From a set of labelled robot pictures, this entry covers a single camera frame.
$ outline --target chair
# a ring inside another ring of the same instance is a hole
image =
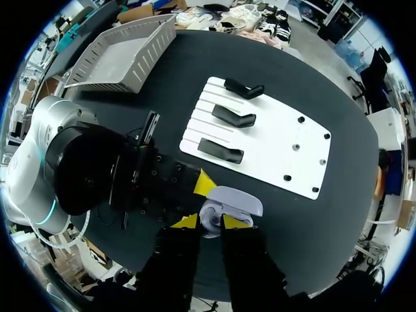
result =
[[[387,107],[387,98],[383,90],[387,91],[384,77],[387,73],[386,63],[390,63],[390,61],[390,56],[383,47],[375,49],[370,66],[360,73],[362,82],[356,81],[351,76],[347,77],[348,80],[353,80],[361,90],[361,93],[358,96],[352,96],[352,99],[356,100],[364,97],[368,114],[370,113],[370,106],[372,112],[380,111]]]

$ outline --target black handle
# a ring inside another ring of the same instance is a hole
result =
[[[198,145],[198,151],[202,151],[211,156],[217,157],[230,163],[239,164],[244,156],[244,151],[241,149],[230,149],[213,141],[202,138]]]
[[[255,114],[239,116],[234,112],[230,111],[229,109],[220,105],[215,105],[211,114],[217,117],[218,119],[221,119],[223,122],[226,122],[227,124],[229,123],[230,125],[236,128],[251,127],[255,123]]]
[[[236,93],[244,99],[253,99],[257,96],[260,96],[265,91],[265,86],[255,86],[254,88],[247,88],[242,83],[239,83],[237,80],[227,78],[224,82],[224,87],[231,92]]]

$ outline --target white board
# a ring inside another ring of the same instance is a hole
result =
[[[237,129],[211,115],[221,105],[240,116],[256,114],[254,126]],[[180,143],[182,152],[205,159],[271,185],[318,198],[330,153],[331,133],[290,106],[265,94],[245,100],[224,88],[224,80],[208,79]],[[233,164],[198,151],[201,138],[244,151]],[[290,181],[284,176],[291,176]]]

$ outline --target gray basket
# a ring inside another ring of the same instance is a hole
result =
[[[131,21],[101,33],[75,63],[65,88],[138,93],[176,37],[175,16]]]

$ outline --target black tabletop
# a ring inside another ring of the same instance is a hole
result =
[[[264,85],[265,94],[308,115],[332,133],[328,167],[317,200],[180,152],[191,112],[212,76],[234,78],[248,86]],[[119,133],[140,127],[149,109],[158,112],[161,119],[153,137],[162,153],[201,166],[218,185],[259,198],[264,215],[253,219],[267,236],[273,260],[286,274],[289,294],[312,293],[328,286],[348,261],[375,188],[377,136],[342,90],[297,58],[238,36],[178,31],[139,94],[79,92],[74,102],[93,109],[101,125]],[[114,216],[108,207],[99,209],[104,222]],[[73,218],[78,228],[83,220],[83,216]],[[92,211],[86,236],[114,261],[139,271],[153,251],[160,227],[160,222],[136,211],[122,231],[119,220],[106,226]],[[228,301],[220,239],[201,241],[194,295]],[[242,272],[249,273],[250,268]]]

